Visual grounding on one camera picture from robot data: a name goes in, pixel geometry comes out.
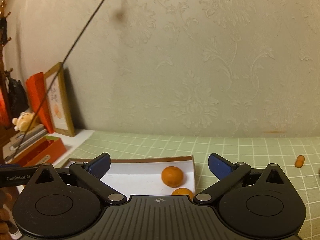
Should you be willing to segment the operator left hand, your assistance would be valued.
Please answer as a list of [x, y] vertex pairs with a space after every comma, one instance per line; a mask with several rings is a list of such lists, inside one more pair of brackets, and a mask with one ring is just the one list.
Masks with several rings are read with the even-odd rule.
[[5, 193], [1, 190], [1, 239], [10, 239], [9, 227], [7, 221], [10, 219], [9, 211], [6, 210], [3, 205], [10, 203], [12, 196], [9, 193]]

